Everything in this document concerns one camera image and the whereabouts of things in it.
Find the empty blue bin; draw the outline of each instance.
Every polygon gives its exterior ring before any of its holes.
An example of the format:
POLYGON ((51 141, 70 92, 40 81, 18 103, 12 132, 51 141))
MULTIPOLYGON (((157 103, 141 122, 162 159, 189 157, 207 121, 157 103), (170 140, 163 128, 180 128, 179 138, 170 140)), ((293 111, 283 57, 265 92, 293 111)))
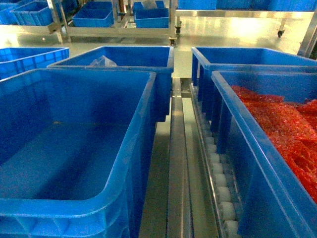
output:
POLYGON ((317 72, 317 61, 265 48, 192 48, 194 85, 199 86, 198 99, 203 101, 202 110, 211 119, 213 82, 215 70, 232 71, 284 71, 317 72), (197 80, 198 64, 200 75, 197 80))
POLYGON ((241 212, 243 238, 315 238, 317 205, 233 92, 237 85, 260 94, 285 96, 287 102, 317 99, 317 74, 214 71, 214 120, 219 124, 217 152, 231 164, 241 212))
MULTIPOLYGON (((165 8, 164 1, 155 1, 158 8, 165 8)), ((133 3, 133 11, 144 10, 144 7, 140 1, 133 3)))
POLYGON ((252 0, 217 0, 217 9, 250 9, 252 0))
POLYGON ((138 10, 134 13, 137 28, 168 28, 168 8, 138 10))
POLYGON ((91 1, 73 17, 77 27, 111 27, 114 24, 112 4, 109 1, 91 1))
POLYGON ((4 48, 0 49, 0 79, 23 73, 69 57, 69 48, 4 48))
POLYGON ((0 81, 0 237, 138 237, 154 82, 78 68, 0 81))
POLYGON ((0 24, 10 25, 16 23, 14 15, 10 12, 17 7, 15 3, 0 3, 0 24))
POLYGON ((217 0, 179 0, 179 10, 215 10, 217 0))
POLYGON ((11 11, 19 25, 47 26, 53 22, 47 2, 34 1, 11 11))
POLYGON ((49 67, 63 68, 94 68, 90 64, 101 56, 114 61, 118 67, 125 70, 153 71, 157 73, 156 111, 158 121, 165 121, 169 114, 171 91, 171 74, 174 71, 173 47, 146 46, 104 46, 91 50, 82 55, 54 63, 49 67))

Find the red material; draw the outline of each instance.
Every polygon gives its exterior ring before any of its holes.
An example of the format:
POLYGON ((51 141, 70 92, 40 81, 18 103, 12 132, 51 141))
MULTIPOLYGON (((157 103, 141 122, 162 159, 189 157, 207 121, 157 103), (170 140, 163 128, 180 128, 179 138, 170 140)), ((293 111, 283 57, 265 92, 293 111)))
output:
POLYGON ((240 86, 232 86, 231 88, 243 102, 253 101, 266 103, 282 103, 284 100, 284 97, 281 96, 261 95, 240 86))
POLYGON ((284 97, 232 89, 317 203, 317 100, 283 103, 284 97))
POLYGON ((306 121, 308 121, 308 123, 312 126, 312 128, 317 131, 317 116, 311 116, 306 114, 302 115, 306 119, 306 121))
POLYGON ((317 100, 312 100, 306 104, 297 107, 297 110, 303 114, 317 116, 317 100))

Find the gray floor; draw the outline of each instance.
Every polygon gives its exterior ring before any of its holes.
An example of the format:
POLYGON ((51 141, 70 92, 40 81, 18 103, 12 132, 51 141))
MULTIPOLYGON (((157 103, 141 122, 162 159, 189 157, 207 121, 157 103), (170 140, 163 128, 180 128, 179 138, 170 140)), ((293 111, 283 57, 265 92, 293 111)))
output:
MULTIPOLYGON (((246 18, 182 18, 181 35, 175 48, 174 77, 191 77, 193 46, 226 47, 267 47, 296 54, 304 37, 309 20, 288 20, 285 34, 277 37, 280 25, 278 19, 246 18)), ((71 57, 103 45, 168 45, 168 39, 132 38, 73 38, 73 43, 65 44, 70 48, 71 57)), ((56 36, 32 37, 2 35, 0 47, 59 47, 56 36)), ((183 99, 188 158, 190 161, 190 186, 193 202, 195 237, 216 237, 214 216, 206 201, 206 191, 200 152, 198 132, 190 99, 183 99)), ((146 203, 141 225, 141 238, 165 237, 167 185, 168 185, 168 148, 170 118, 158 123, 153 159, 149 175, 146 203)))

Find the stainless steel rail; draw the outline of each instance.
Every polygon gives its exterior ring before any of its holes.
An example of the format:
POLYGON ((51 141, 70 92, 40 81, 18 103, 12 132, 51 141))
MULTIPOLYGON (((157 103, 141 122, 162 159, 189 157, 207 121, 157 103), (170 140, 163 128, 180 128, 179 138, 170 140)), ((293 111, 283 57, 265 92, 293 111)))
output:
POLYGON ((173 79, 169 149, 167 238, 193 238, 185 123, 180 78, 173 79))

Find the plastic bag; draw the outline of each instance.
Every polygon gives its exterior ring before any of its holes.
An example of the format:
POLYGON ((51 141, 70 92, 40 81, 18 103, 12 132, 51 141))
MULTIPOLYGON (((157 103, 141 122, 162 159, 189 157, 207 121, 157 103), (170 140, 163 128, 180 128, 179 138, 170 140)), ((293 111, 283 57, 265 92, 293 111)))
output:
POLYGON ((118 67, 118 65, 115 62, 108 59, 106 56, 101 56, 98 59, 95 59, 94 61, 92 61, 92 63, 89 66, 118 67))
POLYGON ((145 10, 148 9, 155 9, 157 8, 157 3, 155 2, 155 0, 142 0, 142 6, 145 10))

